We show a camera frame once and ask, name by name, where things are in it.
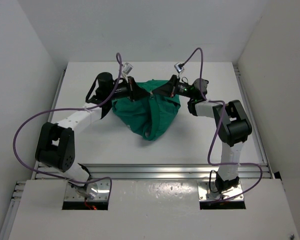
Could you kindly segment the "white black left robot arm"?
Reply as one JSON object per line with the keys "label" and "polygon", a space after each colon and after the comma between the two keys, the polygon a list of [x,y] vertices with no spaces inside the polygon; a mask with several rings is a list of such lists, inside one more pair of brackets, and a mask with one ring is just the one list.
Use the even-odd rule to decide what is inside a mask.
{"label": "white black left robot arm", "polygon": [[137,85],[131,76],[122,75],[119,83],[109,72],[97,75],[85,98],[82,111],[76,111],[56,123],[43,124],[35,152],[35,159],[57,169],[77,193],[94,199],[97,184],[92,183],[89,170],[76,161],[75,137],[92,123],[104,118],[112,108],[112,101],[126,98],[131,102],[149,97],[150,93]]}

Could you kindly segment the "green zip-up jacket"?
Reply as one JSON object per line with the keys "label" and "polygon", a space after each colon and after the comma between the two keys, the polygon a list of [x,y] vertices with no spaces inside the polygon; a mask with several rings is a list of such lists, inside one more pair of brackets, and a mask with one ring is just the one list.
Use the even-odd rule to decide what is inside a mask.
{"label": "green zip-up jacket", "polygon": [[179,96],[173,98],[154,94],[137,101],[121,98],[112,101],[112,112],[144,140],[156,141],[170,127],[181,107]]}

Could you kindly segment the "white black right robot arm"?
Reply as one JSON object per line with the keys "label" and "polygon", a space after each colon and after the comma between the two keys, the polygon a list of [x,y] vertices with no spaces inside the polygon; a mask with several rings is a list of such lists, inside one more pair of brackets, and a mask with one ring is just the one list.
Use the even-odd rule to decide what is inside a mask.
{"label": "white black right robot arm", "polygon": [[241,151],[248,136],[252,133],[252,125],[246,111],[239,100],[228,103],[208,100],[209,81],[198,78],[192,84],[181,82],[172,75],[170,80],[152,91],[153,94],[173,98],[176,95],[189,98],[187,108],[196,117],[207,117],[215,121],[217,137],[222,142],[221,161],[215,178],[214,193],[237,187],[239,184],[238,168]]}

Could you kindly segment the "silver ring zipper pull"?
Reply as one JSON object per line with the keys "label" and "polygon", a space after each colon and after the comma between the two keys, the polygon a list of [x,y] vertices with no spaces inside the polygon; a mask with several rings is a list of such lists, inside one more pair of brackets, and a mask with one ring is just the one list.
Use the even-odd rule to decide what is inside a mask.
{"label": "silver ring zipper pull", "polygon": [[149,98],[152,99],[152,100],[155,98],[155,95],[153,94],[152,91],[150,91],[150,96],[149,96]]}

